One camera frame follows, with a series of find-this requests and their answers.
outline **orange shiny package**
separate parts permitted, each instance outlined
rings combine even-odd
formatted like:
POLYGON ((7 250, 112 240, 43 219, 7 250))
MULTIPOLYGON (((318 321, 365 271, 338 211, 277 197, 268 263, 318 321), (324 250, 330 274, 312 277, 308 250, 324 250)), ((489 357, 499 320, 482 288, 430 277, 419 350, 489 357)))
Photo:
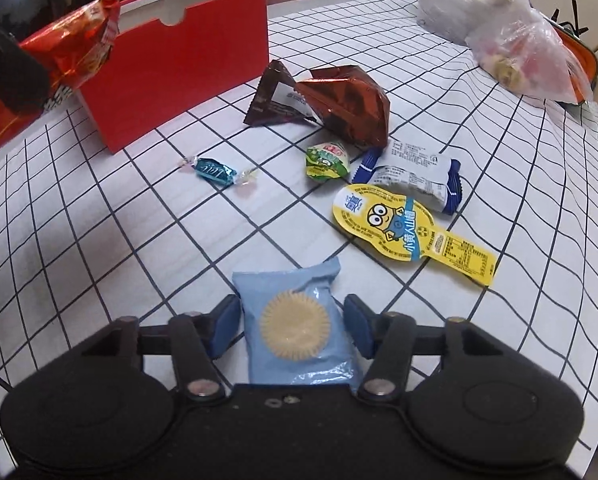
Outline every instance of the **orange shiny package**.
POLYGON ((312 77, 296 84, 323 125, 363 148, 388 144, 390 101, 361 67, 336 66, 310 70, 312 77))
POLYGON ((119 0, 95 0, 20 49, 0 31, 0 147, 98 72, 118 34, 119 12, 119 0))

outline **minion eye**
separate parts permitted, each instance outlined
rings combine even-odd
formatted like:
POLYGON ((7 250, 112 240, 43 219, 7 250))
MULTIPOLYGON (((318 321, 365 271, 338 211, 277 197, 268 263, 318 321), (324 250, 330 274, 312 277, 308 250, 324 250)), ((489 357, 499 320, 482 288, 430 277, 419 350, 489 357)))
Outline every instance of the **minion eye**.
POLYGON ((388 209, 386 209, 385 205, 383 204, 375 204, 373 207, 373 213, 378 214, 379 216, 385 216, 388 213, 388 209))
POLYGON ((381 225, 381 217, 379 215, 370 215, 368 217, 368 223, 372 227, 379 227, 381 225))

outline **open cardboard box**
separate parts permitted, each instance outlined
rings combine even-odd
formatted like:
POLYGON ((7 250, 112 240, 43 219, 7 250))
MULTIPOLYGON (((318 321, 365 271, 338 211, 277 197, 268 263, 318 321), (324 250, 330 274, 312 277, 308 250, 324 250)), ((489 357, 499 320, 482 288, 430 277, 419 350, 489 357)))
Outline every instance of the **open cardboard box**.
POLYGON ((79 93, 113 153, 268 64, 266 0, 126 0, 119 28, 79 93))

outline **white tablecloth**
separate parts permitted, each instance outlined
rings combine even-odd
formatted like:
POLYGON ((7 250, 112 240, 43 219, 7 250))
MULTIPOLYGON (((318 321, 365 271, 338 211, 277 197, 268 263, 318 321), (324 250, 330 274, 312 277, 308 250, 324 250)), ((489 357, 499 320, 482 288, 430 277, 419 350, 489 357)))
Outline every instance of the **white tablecloth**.
MULTIPOLYGON (((0 163, 0 376, 18 383, 119 316, 159 324, 208 311, 233 290, 233 270, 336 254, 338 301, 356 293, 420 324, 466 317, 569 384, 586 415, 569 460, 582 474, 598 442, 598 108, 572 117, 510 94, 464 47, 420 28, 414 7, 358 0, 274 18, 271 57, 297 79, 362 66, 388 92, 394 137, 461 161, 458 214, 435 221, 499 256, 490 288, 342 234, 330 207, 345 183, 304 172, 303 150, 331 135, 308 123, 246 128, 256 80, 116 155, 71 101, 0 163), (258 167, 256 184, 220 189, 177 170, 201 153, 258 167)), ((437 362, 415 358, 409 387, 437 362)), ((246 364, 243 339, 217 363, 229 384, 247 381, 246 364)), ((146 370, 173 385, 168 358, 148 358, 146 370)), ((11 468, 0 435, 0 474, 11 468)))

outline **cookie image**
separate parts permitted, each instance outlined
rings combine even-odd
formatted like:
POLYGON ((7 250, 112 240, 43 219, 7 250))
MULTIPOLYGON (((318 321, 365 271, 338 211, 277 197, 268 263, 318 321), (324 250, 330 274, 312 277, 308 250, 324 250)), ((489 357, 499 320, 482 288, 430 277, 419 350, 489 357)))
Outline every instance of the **cookie image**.
POLYGON ((281 359, 302 361, 315 357, 330 336, 330 318, 313 298, 285 291, 266 305, 259 329, 269 350, 281 359))

